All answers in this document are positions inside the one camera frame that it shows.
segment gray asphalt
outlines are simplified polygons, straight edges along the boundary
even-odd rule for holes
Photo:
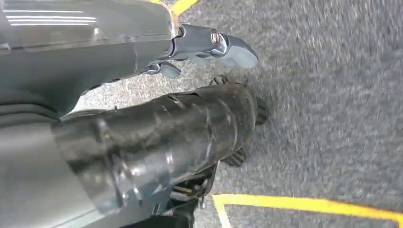
[[[135,105],[225,74],[273,102],[239,169],[212,193],[321,197],[403,212],[403,1],[199,0],[181,21],[219,28],[258,53],[253,70],[183,63],[180,79],[139,76],[79,107]],[[211,198],[196,227],[220,227]],[[228,206],[233,227],[395,227],[312,212]]]

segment yellow painted line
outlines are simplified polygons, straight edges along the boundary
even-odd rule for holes
[[[179,16],[181,13],[185,12],[193,4],[197,3],[198,0],[177,0],[172,6],[171,10]]]
[[[220,218],[221,226],[223,228],[231,227],[227,212],[225,211],[225,204],[304,210],[338,215],[366,217],[371,219],[393,220],[399,224],[400,228],[403,228],[403,213],[358,206],[348,203],[341,203],[328,199],[222,194],[213,195],[213,200],[218,212],[218,216]]]

